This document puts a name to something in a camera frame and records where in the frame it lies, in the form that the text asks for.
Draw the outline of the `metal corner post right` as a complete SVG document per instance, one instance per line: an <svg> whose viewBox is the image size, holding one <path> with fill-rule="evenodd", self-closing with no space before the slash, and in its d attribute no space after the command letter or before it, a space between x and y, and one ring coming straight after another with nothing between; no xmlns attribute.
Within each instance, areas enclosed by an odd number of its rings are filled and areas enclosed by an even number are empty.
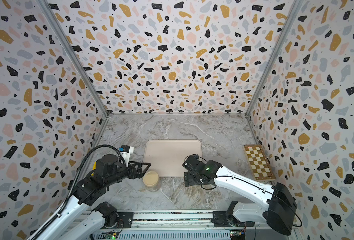
<svg viewBox="0 0 354 240"><path fill-rule="evenodd" d="M262 88L264 87L271 71L272 71L272 68L274 66L274 63L276 61L276 59L278 58L279 54L280 54L280 51L287 39L287 36L290 32L290 29L292 27L292 24L294 22L294 19L295 17L297 16L301 6L303 4L303 0L295 0L293 2L293 5L288 13L288 16L287 16L287 20L285 21L285 24L283 25L283 28L282 28L282 31L281 31L281 34L275 44L275 47L272 51L272 54L270 55L270 58L267 62L267 65L266 65L266 68L262 74L262 77L261 77L261 80L260 82L258 83L257 87L255 88L255 92L254 92L254 95L252 97L252 100L249 104L249 107L245 113L245 116L248 118L249 116L251 116L252 114L252 111L253 111L253 108L255 107L256 103L258 102L258 96L259 94L262 92Z"/></svg>

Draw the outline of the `metal corner post left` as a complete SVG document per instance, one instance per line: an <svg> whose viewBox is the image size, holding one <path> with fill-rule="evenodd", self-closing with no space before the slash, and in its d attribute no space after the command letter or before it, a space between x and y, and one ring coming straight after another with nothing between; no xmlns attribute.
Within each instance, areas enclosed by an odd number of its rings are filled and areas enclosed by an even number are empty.
<svg viewBox="0 0 354 240"><path fill-rule="evenodd" d="M93 84L91 83L88 74L86 73L85 69L83 68L82 64L80 63L79 59L77 58L72 45L66 38L64 31L62 30L58 20L55 17L55 14L52 12L48 1L37 1L40 10L42 11L43 15L48 20L51 28L55 32L58 37L58 40L62 44L65 52L69 56L72 64L74 65L77 72L81 75L82 80L84 81L86 87L89 90L89 93L93 97L96 102L96 106L100 109L103 113L104 118L106 119L109 116L108 111L105 109L103 102L101 101L100 97L97 94Z"/></svg>

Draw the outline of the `wooden chessboard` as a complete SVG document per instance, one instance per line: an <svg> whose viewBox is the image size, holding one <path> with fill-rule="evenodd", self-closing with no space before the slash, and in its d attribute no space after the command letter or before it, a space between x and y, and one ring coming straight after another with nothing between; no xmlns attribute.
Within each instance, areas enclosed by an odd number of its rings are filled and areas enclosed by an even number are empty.
<svg viewBox="0 0 354 240"><path fill-rule="evenodd" d="M262 145L244 145L243 150L255 181L267 182L276 180Z"/></svg>

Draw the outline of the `metal corner post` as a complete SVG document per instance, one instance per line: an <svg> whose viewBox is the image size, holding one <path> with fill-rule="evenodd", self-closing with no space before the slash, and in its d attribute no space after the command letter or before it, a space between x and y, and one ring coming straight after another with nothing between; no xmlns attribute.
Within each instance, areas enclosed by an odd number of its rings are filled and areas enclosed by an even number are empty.
<svg viewBox="0 0 354 240"><path fill-rule="evenodd" d="M72 64L74 65L77 72L81 75L82 80L84 81L86 87L89 90L89 93L93 97L96 102L96 106L100 109L103 113L104 118L106 119L109 116L108 111L105 109L103 102L101 101L100 97L97 94L93 84L91 83L88 74L86 73L85 69L83 68L82 64L80 63L79 59L77 58L72 45L66 38L64 31L62 30L58 20L55 17L55 14L52 12L48 1L37 1L40 10L42 11L43 15L48 20L51 28L55 32L58 37L58 40L62 44L65 52L69 56Z"/></svg>
<svg viewBox="0 0 354 240"><path fill-rule="evenodd" d="M252 100L249 104L249 107L245 113L245 116L248 118L249 116L251 116L252 114L252 111L253 111L253 108L255 107L256 103L258 102L258 96L259 94L262 92L262 88L264 87L271 71L272 71L272 68L274 66L274 63L276 61L276 59L278 58L279 54L280 54L280 51L287 39L287 36L290 32L290 29L292 27L292 24L294 22L294 19L295 17L297 16L301 6L303 4L303 0L295 0L293 2L293 5L288 13L288 16L287 16L287 20L285 21L285 24L283 25L283 28L282 28L282 31L281 31L281 34L275 44L275 47L272 51L272 54L270 55L270 58L267 62L267 65L266 65L266 68L262 74L262 77L261 77L261 80L260 82L258 83L257 87L255 88L255 92L254 92L254 95L252 97Z"/></svg>

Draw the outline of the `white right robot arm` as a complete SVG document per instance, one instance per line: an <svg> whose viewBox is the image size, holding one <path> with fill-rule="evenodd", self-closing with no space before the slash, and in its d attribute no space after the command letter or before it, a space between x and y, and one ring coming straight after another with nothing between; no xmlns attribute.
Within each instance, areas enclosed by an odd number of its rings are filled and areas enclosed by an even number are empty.
<svg viewBox="0 0 354 240"><path fill-rule="evenodd" d="M233 201L226 214L231 221L258 222L267 224L272 230L289 236L292 233L297 204L288 188L277 183L276 185L263 184L246 178L228 169L224 165L199 155L189 155L182 166L185 168L185 186L200 186L211 191L224 188L233 191L256 204L247 207L245 204Z"/></svg>

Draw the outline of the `beige plastic tray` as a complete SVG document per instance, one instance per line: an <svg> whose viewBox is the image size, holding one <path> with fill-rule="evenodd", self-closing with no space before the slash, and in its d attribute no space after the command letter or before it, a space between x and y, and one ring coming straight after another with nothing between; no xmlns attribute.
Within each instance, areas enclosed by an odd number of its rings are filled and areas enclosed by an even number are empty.
<svg viewBox="0 0 354 240"><path fill-rule="evenodd" d="M159 177L183 177L185 158L197 154L202 156L199 140L150 140L146 144L144 163L150 163L150 171Z"/></svg>

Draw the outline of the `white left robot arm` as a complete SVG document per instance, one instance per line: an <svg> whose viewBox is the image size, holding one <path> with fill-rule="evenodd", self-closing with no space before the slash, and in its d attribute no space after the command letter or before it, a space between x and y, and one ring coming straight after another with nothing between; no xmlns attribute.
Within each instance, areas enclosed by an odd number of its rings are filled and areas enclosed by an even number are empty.
<svg viewBox="0 0 354 240"><path fill-rule="evenodd" d="M123 163L116 155L104 155L96 161L90 175L78 181L58 210L29 238L57 240L88 207L107 192L107 188L124 179L141 179L151 163L129 161Z"/></svg>

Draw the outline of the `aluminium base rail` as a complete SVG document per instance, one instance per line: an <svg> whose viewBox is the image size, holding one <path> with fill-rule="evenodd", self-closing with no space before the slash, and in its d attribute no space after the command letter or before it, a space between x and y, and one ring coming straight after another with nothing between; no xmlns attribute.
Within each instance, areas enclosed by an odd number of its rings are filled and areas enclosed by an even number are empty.
<svg viewBox="0 0 354 240"><path fill-rule="evenodd" d="M296 229L282 235L267 224L240 222L225 211L119 212L118 222L105 227L98 212L85 212L58 240L300 240Z"/></svg>

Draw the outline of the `jar with beige lid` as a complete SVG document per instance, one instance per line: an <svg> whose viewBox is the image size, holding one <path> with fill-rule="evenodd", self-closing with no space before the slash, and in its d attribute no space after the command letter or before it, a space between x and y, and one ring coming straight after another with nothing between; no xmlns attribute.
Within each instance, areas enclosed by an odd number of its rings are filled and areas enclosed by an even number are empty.
<svg viewBox="0 0 354 240"><path fill-rule="evenodd" d="M143 183L147 190L156 192L161 187L160 177L157 172L149 171L143 176Z"/></svg>

